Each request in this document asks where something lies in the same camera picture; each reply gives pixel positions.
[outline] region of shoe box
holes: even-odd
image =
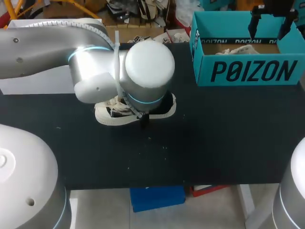
[[[293,23],[278,40],[283,18],[262,15],[250,38],[249,11],[203,11],[193,15],[190,50],[198,86],[293,85],[305,70],[305,41]],[[259,54],[215,55],[252,44]]]

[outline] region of yellow frame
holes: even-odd
[[[88,10],[87,8],[85,8],[82,5],[78,4],[74,0],[50,0],[50,1],[64,1],[64,2],[68,2],[68,3],[76,6],[81,11],[89,14],[91,17],[96,18],[96,19],[100,18],[95,13],[92,13],[90,10]],[[5,6],[6,6],[7,10],[8,10],[8,13],[10,15],[10,19],[11,20],[16,20],[18,17],[20,17],[21,15],[25,14],[26,12],[28,12],[29,10],[31,10],[33,7],[35,7],[36,5],[40,4],[41,2],[42,2],[42,0],[37,0],[34,5],[28,7],[24,12],[19,13],[20,8],[21,8],[21,6],[24,3],[24,0],[19,0],[15,9],[14,9],[14,7],[13,7],[13,5],[12,5],[10,0],[4,0],[4,4],[5,4]]]

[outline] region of bolt hole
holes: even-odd
[[[35,201],[32,198],[27,198],[25,202],[31,207],[35,205]]]

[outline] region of blue box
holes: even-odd
[[[131,188],[130,198],[134,212],[163,208],[185,202],[183,186]]]
[[[201,6],[206,11],[219,10],[221,7],[233,2],[234,0],[200,0]]]
[[[262,15],[251,40],[248,11],[203,11],[193,15],[190,49],[199,86],[292,85],[305,69],[305,41],[293,23],[277,39],[284,18]],[[279,54],[205,55],[205,44],[274,44]]]

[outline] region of shoe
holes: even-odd
[[[231,51],[230,49],[226,49],[223,52],[216,53],[216,55],[227,55],[227,54],[259,54],[259,53],[250,44],[244,45],[237,49],[233,49]]]
[[[95,118],[103,125],[125,125],[138,121],[139,118],[131,108],[118,96],[95,105]],[[176,97],[167,92],[159,107],[149,112],[149,119],[161,119],[172,116],[176,111]]]

